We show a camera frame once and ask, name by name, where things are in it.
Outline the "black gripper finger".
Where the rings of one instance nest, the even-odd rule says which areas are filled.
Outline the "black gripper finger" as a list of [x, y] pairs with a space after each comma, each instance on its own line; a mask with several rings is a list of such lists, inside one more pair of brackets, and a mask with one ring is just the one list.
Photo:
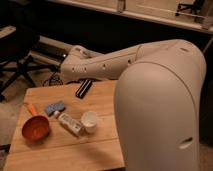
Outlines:
[[84, 80], [81, 84], [81, 86], [78, 88], [78, 90], [76, 91], [76, 97], [80, 97], [80, 93], [82, 92], [82, 90], [84, 89], [84, 87], [87, 85], [88, 83], [88, 79]]
[[89, 89], [91, 88], [93, 82], [91, 80], [88, 80], [87, 85], [84, 87], [84, 89], [82, 90], [82, 92], [80, 93], [80, 98], [83, 99], [84, 96], [87, 94], [87, 92], [89, 91]]

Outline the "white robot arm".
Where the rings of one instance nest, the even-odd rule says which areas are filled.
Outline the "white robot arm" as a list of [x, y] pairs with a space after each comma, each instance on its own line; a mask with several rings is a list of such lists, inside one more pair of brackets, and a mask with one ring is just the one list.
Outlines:
[[157, 41], [93, 57], [74, 46], [61, 72], [117, 81], [114, 113], [127, 171], [199, 171], [206, 62], [193, 43]]

